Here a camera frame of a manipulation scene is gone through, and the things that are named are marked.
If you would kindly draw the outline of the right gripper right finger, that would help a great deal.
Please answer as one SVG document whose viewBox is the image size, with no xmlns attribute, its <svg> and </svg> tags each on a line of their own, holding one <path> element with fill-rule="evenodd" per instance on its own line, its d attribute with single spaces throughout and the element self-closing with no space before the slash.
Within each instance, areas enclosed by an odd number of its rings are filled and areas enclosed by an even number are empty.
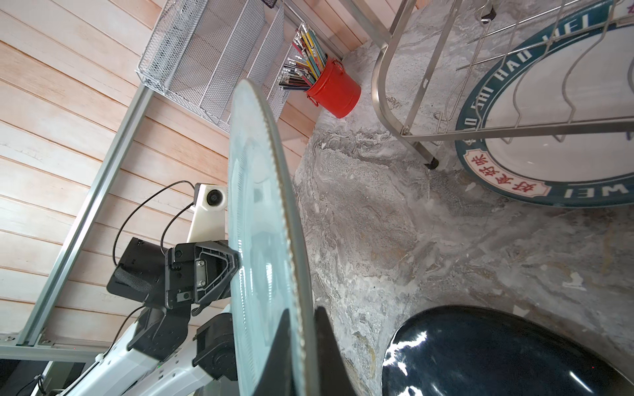
<svg viewBox="0 0 634 396">
<path fill-rule="evenodd" d="M 325 396 L 355 396 L 357 393 L 348 377 L 327 311 L 321 306 L 315 310 L 315 331 L 320 394 Z"/>
</svg>

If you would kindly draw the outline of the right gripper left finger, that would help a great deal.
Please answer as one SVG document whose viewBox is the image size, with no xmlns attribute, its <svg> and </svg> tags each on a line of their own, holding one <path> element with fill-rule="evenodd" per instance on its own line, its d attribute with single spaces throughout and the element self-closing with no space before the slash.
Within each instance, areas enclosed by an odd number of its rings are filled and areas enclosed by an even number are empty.
<svg viewBox="0 0 634 396">
<path fill-rule="evenodd" d="M 253 396 L 296 394 L 292 370 L 291 321 L 289 310 L 282 313 L 262 377 Z"/>
</svg>

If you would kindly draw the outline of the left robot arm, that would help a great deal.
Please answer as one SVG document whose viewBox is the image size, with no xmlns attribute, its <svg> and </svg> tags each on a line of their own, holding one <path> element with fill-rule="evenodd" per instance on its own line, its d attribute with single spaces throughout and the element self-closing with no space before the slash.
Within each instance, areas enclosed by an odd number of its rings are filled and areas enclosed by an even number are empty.
<svg viewBox="0 0 634 396">
<path fill-rule="evenodd" d="M 140 316 L 63 393 L 189 395 L 213 380 L 236 381 L 231 314 L 223 311 L 194 333 L 189 325 L 211 303 L 229 297 L 238 266 L 239 254 L 225 240 L 163 250 L 133 238 L 107 290 L 140 302 Z"/>
</svg>

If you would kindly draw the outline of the steel dish rack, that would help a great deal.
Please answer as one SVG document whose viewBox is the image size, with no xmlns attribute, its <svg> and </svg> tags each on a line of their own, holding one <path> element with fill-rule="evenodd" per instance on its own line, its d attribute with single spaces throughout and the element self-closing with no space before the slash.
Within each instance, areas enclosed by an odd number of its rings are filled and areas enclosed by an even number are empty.
<svg viewBox="0 0 634 396">
<path fill-rule="evenodd" d="M 566 93 L 567 79 L 569 78 L 569 74 L 572 73 L 574 67 L 578 61 L 581 61 L 583 56 L 581 55 L 579 59 L 576 60 L 573 66 L 571 66 L 566 74 L 565 81 L 561 87 L 561 93 L 566 100 L 566 103 L 571 108 L 571 115 L 569 119 L 564 122 L 559 123 L 541 123 L 541 124 L 531 124 L 531 125 L 520 125 L 522 112 L 517 107 L 516 96 L 513 95 L 513 106 L 515 111 L 518 113 L 518 119 L 516 120 L 516 125 L 513 126 L 505 126 L 505 127 L 496 127 L 496 128 L 488 128 L 483 127 L 485 118 L 484 118 L 484 110 L 482 114 L 480 113 L 480 95 L 484 92 L 485 85 L 488 82 L 485 82 L 481 90 L 477 93 L 476 99 L 474 100 L 474 107 L 476 113 L 476 122 L 472 128 L 468 128 L 465 130 L 456 130 L 451 133 L 447 132 L 444 134 L 432 134 L 432 135 L 411 135 L 411 127 L 414 125 L 414 120 L 417 117 L 419 108 L 422 104 L 424 96 L 428 90 L 429 83 L 434 75 L 434 71 L 438 65 L 439 59 L 442 55 L 442 51 L 447 43 L 447 38 L 449 37 L 450 32 L 457 20 L 458 13 L 462 6 L 463 1 L 453 1 L 452 6 L 450 7 L 449 14 L 447 15 L 447 20 L 443 25 L 443 29 L 439 36 L 439 40 L 434 47 L 434 52 L 431 55 L 430 61 L 428 63 L 427 68 L 424 71 L 424 76 L 419 84 L 419 89 L 416 93 L 416 97 L 412 104 L 411 109 L 406 117 L 405 123 L 401 122 L 396 118 L 393 114 L 392 110 L 388 106 L 388 100 L 386 95 L 386 76 L 389 71 L 389 67 L 391 65 L 391 61 L 394 57 L 394 54 L 397 50 L 398 44 L 401 41 L 401 37 L 403 36 L 409 19 L 411 18 L 411 11 L 416 4 L 417 1 L 401 1 L 401 6 L 394 17 L 394 21 L 391 24 L 390 29 L 386 29 L 383 24 L 379 21 L 378 16 L 374 13 L 371 8 L 366 4 L 365 1 L 341 1 L 346 10 L 353 16 L 353 18 L 359 23 L 359 25 L 363 28 L 366 33 L 370 36 L 371 40 L 378 46 L 380 49 L 379 56 L 377 58 L 376 64 L 374 66 L 371 78 L 371 100 L 373 109 L 376 112 L 376 115 L 379 121 L 383 124 L 383 126 L 390 132 L 394 137 L 397 138 L 403 145 L 406 147 L 411 146 L 414 152 L 419 153 L 419 156 L 428 161 L 426 166 L 428 168 L 434 162 L 434 155 L 424 147 L 424 142 L 440 142 L 440 141 L 458 141 L 458 140 L 486 140 L 486 139 L 510 139 L 510 138 L 518 138 L 518 137 L 534 137 L 534 136 L 547 136 L 551 135 L 554 138 L 565 137 L 568 135 L 599 135 L 606 133 L 630 133 L 633 132 L 633 115 L 632 116 L 619 116 L 619 117 L 609 117 L 609 118 L 595 118 L 589 120 L 574 120 L 574 114 L 576 112 L 576 105 L 572 103 Z M 619 4 L 622 1 L 611 1 L 608 9 L 608 15 L 606 16 L 605 21 L 596 23 L 594 25 L 588 25 L 582 29 L 577 31 L 572 31 L 570 33 L 562 34 L 560 33 L 558 36 L 555 35 L 556 29 L 558 29 L 558 23 L 561 19 L 561 13 L 563 10 L 573 5 L 578 1 L 570 1 L 563 3 L 560 6 L 554 7 L 542 13 L 535 14 L 523 20 L 517 21 L 514 25 L 506 26 L 504 28 L 500 28 L 497 31 L 493 31 L 491 33 L 488 32 L 489 26 L 486 26 L 480 20 L 480 24 L 485 27 L 486 32 L 478 36 L 475 41 L 477 42 L 478 47 L 476 48 L 472 61 L 464 67 L 460 67 L 457 71 L 462 69 L 468 69 L 467 75 L 462 81 L 462 91 L 457 95 L 457 103 L 462 97 L 462 92 L 467 86 L 467 82 L 472 74 L 472 69 L 478 64 L 488 63 L 493 60 L 500 60 L 500 67 L 498 69 L 492 69 L 493 74 L 490 76 L 493 77 L 502 77 L 502 69 L 507 64 L 507 58 L 510 55 L 521 54 L 525 56 L 527 60 L 528 53 L 531 49 L 544 47 L 544 51 L 541 55 L 541 58 L 532 58 L 534 60 L 530 60 L 527 62 L 528 66 L 534 66 L 538 59 L 545 59 L 550 53 L 551 48 L 554 46 L 553 43 L 557 43 L 559 41 L 566 41 L 567 44 L 572 43 L 573 38 L 579 38 L 581 36 L 586 36 L 585 33 L 592 33 L 594 31 L 599 31 L 601 28 L 602 34 L 607 33 L 608 29 L 611 26 L 614 27 L 627 27 L 633 26 L 633 13 L 624 12 L 624 14 L 620 15 L 616 18 L 614 14 L 617 10 L 621 10 Z M 484 40 L 487 37 L 493 36 L 495 34 L 501 33 L 502 31 L 506 31 L 508 29 L 513 28 L 513 31 L 520 25 L 525 24 L 527 22 L 537 20 L 541 17 L 544 17 L 550 13 L 554 13 L 558 11 L 558 15 L 556 21 L 553 22 L 551 29 L 551 36 L 548 36 L 547 41 L 540 41 L 531 46 L 525 46 L 522 48 L 507 50 L 503 55 L 493 57 L 490 59 L 482 59 L 481 61 L 476 61 L 478 54 L 480 53 L 481 45 L 484 44 Z"/>
</svg>

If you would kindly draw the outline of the pale green glass plate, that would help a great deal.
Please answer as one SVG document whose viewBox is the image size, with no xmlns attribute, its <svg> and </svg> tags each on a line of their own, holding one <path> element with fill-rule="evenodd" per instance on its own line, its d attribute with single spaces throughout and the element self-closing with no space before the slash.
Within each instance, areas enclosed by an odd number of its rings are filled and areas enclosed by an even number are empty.
<svg viewBox="0 0 634 396">
<path fill-rule="evenodd" d="M 231 281 L 239 391 L 265 378 L 279 323 L 288 318 L 290 373 L 297 395 L 320 394 L 310 271 L 281 137 L 260 87 L 234 90 L 229 133 L 229 246 L 239 254 Z"/>
</svg>

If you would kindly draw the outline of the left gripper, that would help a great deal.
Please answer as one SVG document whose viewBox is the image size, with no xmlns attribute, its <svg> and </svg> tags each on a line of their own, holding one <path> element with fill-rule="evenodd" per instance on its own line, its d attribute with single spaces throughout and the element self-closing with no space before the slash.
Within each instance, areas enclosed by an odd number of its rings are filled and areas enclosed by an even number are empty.
<svg viewBox="0 0 634 396">
<path fill-rule="evenodd" d="M 165 305 L 176 310 L 196 304 L 195 316 L 217 300 L 230 297 L 230 283 L 240 265 L 227 241 L 177 244 L 165 257 Z"/>
</svg>

